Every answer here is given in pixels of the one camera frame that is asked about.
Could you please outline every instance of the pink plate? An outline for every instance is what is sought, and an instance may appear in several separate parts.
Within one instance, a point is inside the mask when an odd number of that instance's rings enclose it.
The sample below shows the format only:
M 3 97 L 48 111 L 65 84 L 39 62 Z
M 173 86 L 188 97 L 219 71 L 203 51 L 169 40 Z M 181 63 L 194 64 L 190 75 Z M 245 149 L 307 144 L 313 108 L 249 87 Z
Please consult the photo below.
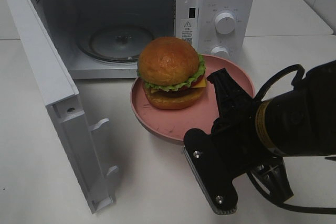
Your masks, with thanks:
M 243 69 L 220 57 L 204 55 L 205 77 L 226 68 L 231 77 L 252 97 L 254 86 Z M 169 140 L 183 141 L 184 134 L 191 128 L 210 133 L 213 122 L 218 118 L 214 86 L 206 81 L 206 92 L 191 107 L 181 110 L 160 110 L 148 103 L 142 89 L 142 80 L 137 78 L 131 90 L 131 105 L 140 123 L 151 133 Z

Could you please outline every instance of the microwave door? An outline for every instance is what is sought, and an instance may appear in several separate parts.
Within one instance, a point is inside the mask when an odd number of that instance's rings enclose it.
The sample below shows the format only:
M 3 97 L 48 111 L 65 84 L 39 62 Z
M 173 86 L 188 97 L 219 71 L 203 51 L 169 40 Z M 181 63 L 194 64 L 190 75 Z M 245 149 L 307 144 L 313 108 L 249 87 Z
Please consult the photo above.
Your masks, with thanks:
M 108 153 L 109 120 L 88 125 L 79 91 L 32 0 L 7 0 L 44 105 L 92 213 L 115 201 L 118 167 Z

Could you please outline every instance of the cheese slice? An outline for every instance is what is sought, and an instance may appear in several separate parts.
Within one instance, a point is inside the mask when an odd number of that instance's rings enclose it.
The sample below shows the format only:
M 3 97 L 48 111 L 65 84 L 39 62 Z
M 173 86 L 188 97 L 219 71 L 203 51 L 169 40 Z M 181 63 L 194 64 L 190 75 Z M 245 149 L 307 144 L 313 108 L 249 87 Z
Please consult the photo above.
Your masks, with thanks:
M 196 85 L 190 87 L 190 88 L 205 88 L 206 87 L 206 81 L 203 77 L 201 81 L 199 81 Z M 151 89 L 151 93 L 154 94 L 156 92 L 161 91 L 160 89 Z

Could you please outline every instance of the hamburger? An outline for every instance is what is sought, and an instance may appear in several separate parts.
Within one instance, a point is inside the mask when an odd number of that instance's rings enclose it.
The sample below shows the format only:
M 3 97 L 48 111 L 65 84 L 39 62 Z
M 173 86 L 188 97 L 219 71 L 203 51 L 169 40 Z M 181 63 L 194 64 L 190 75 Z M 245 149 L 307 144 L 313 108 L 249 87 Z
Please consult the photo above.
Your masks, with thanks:
M 161 37 L 150 42 L 138 59 L 138 76 L 151 105 L 177 110 L 193 105 L 205 90 L 205 62 L 187 42 Z

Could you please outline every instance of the white knob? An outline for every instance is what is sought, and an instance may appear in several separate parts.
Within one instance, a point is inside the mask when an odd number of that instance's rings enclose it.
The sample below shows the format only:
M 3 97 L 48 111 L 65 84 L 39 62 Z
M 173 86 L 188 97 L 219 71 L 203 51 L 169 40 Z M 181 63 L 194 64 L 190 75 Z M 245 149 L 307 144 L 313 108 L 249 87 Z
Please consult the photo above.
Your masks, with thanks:
M 215 56 L 220 56 L 223 58 L 228 58 L 229 57 L 229 51 L 225 48 L 225 47 L 214 47 L 211 51 L 210 51 L 211 55 L 215 55 Z
M 217 15 L 215 18 L 215 27 L 220 34 L 231 33 L 236 26 L 236 17 L 230 12 L 224 12 Z

